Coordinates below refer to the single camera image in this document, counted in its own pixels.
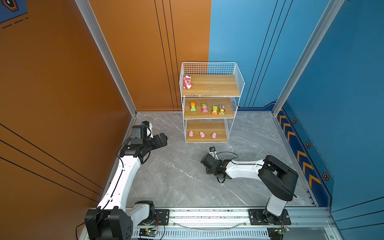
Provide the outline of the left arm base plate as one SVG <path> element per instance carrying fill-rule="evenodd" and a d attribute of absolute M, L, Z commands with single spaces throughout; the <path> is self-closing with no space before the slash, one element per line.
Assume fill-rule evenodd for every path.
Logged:
<path fill-rule="evenodd" d="M 158 222 L 161 225 L 167 226 L 170 220 L 170 210 L 169 209 L 155 209 L 154 216 L 149 217 L 148 219 L 141 222 L 141 225 L 145 226 L 154 226 Z"/>

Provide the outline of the green orange toy truck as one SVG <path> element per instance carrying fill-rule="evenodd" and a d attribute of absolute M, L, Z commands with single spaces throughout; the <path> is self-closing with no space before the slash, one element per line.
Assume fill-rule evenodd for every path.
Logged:
<path fill-rule="evenodd" d="M 213 106 L 213 109 L 212 109 L 212 115 L 217 115 L 218 114 L 218 107 L 217 106 Z"/>

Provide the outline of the white wire wooden shelf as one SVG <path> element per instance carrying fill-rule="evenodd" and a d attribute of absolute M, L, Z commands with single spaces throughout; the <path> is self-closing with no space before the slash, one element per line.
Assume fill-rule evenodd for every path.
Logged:
<path fill-rule="evenodd" d="M 191 76 L 193 87 L 183 89 L 183 79 Z M 237 63 L 234 62 L 183 62 L 180 73 L 180 93 L 183 108 L 184 134 L 186 143 L 226 143 L 229 141 L 245 80 Z M 195 102 L 196 111 L 191 112 L 191 102 Z M 208 112 L 202 112 L 202 104 Z M 225 115 L 219 115 L 220 105 L 225 105 Z M 213 106 L 218 114 L 212 115 Z"/>

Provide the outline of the orange green toy car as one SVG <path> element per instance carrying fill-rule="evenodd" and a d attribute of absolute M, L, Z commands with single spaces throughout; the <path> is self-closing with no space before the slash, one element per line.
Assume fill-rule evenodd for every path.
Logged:
<path fill-rule="evenodd" d="M 195 112 L 196 111 L 196 104 L 195 104 L 195 102 L 191 102 L 190 110 L 191 110 L 191 112 Z"/>

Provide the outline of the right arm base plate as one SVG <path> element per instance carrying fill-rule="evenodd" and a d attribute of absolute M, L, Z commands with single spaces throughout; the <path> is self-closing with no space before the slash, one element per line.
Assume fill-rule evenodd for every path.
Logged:
<path fill-rule="evenodd" d="M 280 216 L 275 216 L 269 213 L 266 209 L 249 209 L 248 214 L 252 226 L 289 226 L 292 224 L 290 216 L 286 209 L 283 209 L 283 212 Z"/>

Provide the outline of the green grey toy truck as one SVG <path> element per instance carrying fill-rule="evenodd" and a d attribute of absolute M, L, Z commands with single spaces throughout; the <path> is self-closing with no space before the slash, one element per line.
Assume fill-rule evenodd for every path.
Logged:
<path fill-rule="evenodd" d="M 220 105 L 219 115 L 224 116 L 225 115 L 225 111 L 226 111 L 225 105 Z"/>

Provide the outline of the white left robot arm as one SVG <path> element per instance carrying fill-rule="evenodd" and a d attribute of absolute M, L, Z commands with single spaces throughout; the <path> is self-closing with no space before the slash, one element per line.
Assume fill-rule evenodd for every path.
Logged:
<path fill-rule="evenodd" d="M 127 210 L 129 192 L 140 166 L 155 149 L 165 147 L 165 134 L 154 135 L 152 124 L 144 121 L 132 127 L 132 135 L 117 152 L 118 167 L 104 197 L 85 215 L 84 225 L 91 240 L 129 240 L 140 223 L 160 223 L 153 201 L 138 201 Z"/>

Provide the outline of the pink toy truck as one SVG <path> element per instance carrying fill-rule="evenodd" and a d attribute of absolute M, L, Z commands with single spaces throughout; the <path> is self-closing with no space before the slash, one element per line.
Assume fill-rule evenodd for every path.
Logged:
<path fill-rule="evenodd" d="M 207 113 L 208 112 L 208 107 L 205 103 L 202 104 L 202 112 Z"/>

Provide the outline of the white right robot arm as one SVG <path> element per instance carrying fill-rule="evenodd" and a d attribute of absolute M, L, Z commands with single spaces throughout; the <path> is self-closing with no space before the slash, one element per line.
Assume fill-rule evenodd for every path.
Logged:
<path fill-rule="evenodd" d="M 208 175 L 214 175 L 219 183 L 227 179 L 260 180 L 271 192 L 268 203 L 263 211 L 249 210 L 252 225 L 291 225 L 286 204 L 293 200 L 298 181 L 298 173 L 274 156 L 251 162 L 219 160 L 216 152 L 206 154 L 201 159 Z"/>

